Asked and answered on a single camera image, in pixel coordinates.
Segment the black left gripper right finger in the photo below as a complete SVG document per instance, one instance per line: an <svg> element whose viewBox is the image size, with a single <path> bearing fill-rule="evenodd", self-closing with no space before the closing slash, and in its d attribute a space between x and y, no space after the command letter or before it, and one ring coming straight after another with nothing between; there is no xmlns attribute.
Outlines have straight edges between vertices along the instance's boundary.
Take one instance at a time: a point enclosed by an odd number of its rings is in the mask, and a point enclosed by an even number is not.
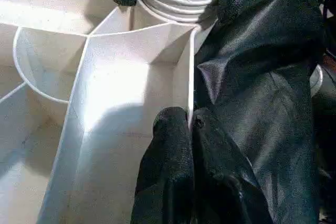
<svg viewBox="0 0 336 224"><path fill-rule="evenodd" d="M192 127L197 223L272 223L251 163L209 109Z"/></svg>

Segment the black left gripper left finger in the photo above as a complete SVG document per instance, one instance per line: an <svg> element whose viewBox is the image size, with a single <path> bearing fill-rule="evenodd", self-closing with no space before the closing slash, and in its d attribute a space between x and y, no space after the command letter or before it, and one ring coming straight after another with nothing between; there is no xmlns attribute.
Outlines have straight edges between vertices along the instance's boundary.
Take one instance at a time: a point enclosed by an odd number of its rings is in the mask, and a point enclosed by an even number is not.
<svg viewBox="0 0 336 224"><path fill-rule="evenodd" d="M192 143L186 112L165 108L140 163L131 223L190 223L194 207Z"/></svg>

